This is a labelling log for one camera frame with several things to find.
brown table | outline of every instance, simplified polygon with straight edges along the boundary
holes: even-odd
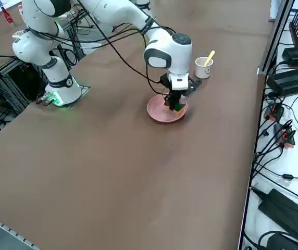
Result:
[[[31,105],[0,133],[0,221],[42,249],[237,247],[269,0],[153,6],[160,23],[192,38],[194,58],[217,53],[182,121],[153,122],[145,79],[105,47],[73,69],[91,86],[73,110]],[[139,36],[116,44],[143,72],[142,46]]]
[[[16,26],[12,28],[3,13],[0,12],[0,55],[10,55],[13,56],[13,34],[18,30],[23,30],[26,28],[22,18],[19,15],[18,7],[14,6],[12,8],[7,9],[10,13]],[[7,58],[0,58],[0,66],[8,62]]]

round plate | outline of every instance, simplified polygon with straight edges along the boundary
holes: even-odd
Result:
[[[188,104],[185,100],[180,103],[186,106],[181,112],[171,111],[168,106],[164,105],[164,97],[155,95],[147,104],[147,112],[151,118],[163,123],[170,123],[181,119],[187,112]]]

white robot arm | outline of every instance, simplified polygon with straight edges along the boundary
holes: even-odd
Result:
[[[171,35],[160,28],[149,15],[149,0],[137,0],[136,4],[142,9],[129,0],[80,0],[79,3],[100,22],[112,26],[131,23],[142,30],[142,34],[149,37],[144,51],[146,63],[153,68],[168,70],[168,88],[171,91],[181,92],[188,89],[191,39],[180,33]],[[70,0],[22,0],[22,6],[23,18],[30,31],[13,43],[15,54],[23,61],[43,68],[51,83],[46,87],[46,91],[58,96],[57,106],[76,101],[81,95],[79,87],[74,84],[64,62],[48,53],[59,43],[42,35],[44,33],[60,38],[64,36],[61,27],[53,18],[71,9]]]

white cup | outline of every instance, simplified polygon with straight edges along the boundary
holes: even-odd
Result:
[[[211,59],[207,66],[205,66],[205,62],[207,61],[208,57],[203,56],[199,57],[195,60],[195,75],[200,79],[207,79],[212,74],[212,65],[214,61]]]

red marker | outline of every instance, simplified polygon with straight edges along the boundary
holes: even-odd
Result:
[[[15,24],[13,18],[11,17],[11,15],[9,14],[9,12],[7,12],[4,7],[1,7],[1,10],[3,12],[5,19],[7,19],[8,23],[10,24],[10,26],[14,27],[16,24]]]

